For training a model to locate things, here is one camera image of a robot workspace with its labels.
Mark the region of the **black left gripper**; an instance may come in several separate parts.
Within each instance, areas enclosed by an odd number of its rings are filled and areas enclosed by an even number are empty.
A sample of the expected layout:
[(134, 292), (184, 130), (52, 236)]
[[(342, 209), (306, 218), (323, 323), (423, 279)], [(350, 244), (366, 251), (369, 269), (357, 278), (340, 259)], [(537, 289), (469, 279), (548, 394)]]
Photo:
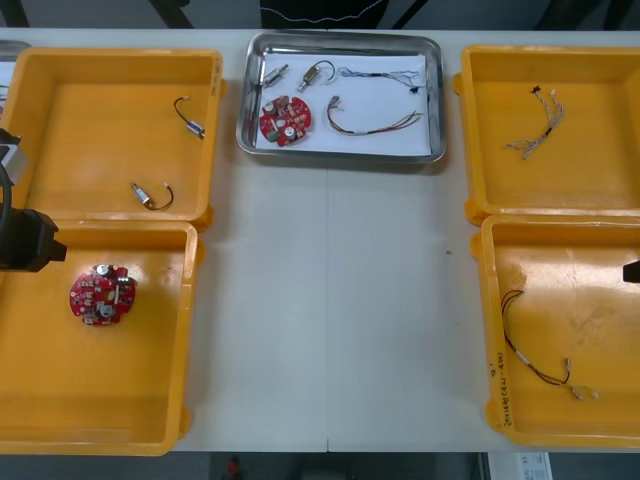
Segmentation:
[(56, 224), (30, 209), (11, 209), (1, 225), (1, 270), (39, 272), (49, 262), (64, 262), (67, 247), (55, 240)]

